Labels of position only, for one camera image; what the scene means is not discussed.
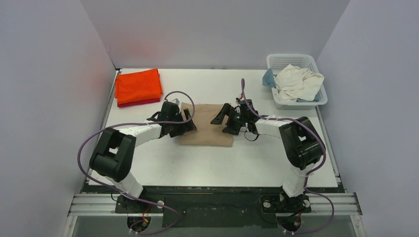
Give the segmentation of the beige t shirt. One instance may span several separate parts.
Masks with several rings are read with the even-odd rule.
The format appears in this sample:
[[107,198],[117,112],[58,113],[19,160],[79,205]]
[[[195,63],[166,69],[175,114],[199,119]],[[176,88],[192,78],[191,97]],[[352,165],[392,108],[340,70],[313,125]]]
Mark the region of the beige t shirt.
[[181,146],[232,147],[233,136],[222,132],[226,127],[227,119],[225,118],[221,125],[210,123],[222,107],[222,104],[196,104],[195,107],[192,107],[191,104],[182,103],[182,110],[195,111],[192,121],[197,129],[181,135],[178,138],[178,144]]

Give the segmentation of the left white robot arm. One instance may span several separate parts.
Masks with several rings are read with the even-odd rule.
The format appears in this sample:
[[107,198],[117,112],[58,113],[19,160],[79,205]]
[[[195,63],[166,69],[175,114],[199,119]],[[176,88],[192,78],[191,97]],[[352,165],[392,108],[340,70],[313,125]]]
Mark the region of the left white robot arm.
[[166,135],[173,138],[195,131],[192,116],[192,111],[181,109],[179,101],[173,100],[164,102],[161,110],[141,125],[104,129],[90,158],[90,169],[107,178],[129,198],[128,206],[134,212],[142,212],[147,207],[147,198],[141,195],[144,188],[131,173],[136,147]]

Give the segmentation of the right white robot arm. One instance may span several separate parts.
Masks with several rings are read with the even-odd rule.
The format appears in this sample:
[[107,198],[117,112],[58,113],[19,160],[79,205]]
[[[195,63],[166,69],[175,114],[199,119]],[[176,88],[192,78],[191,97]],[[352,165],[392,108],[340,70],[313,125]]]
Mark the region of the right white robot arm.
[[220,125],[227,120],[224,133],[238,135],[244,127],[256,136],[267,135],[282,140],[290,169],[282,185],[285,195],[279,198],[279,204],[284,211],[293,211],[299,205],[298,196],[304,193],[308,176],[326,154],[324,143],[307,117],[270,117],[260,115],[250,99],[238,100],[237,103],[235,107],[225,103],[211,124]]

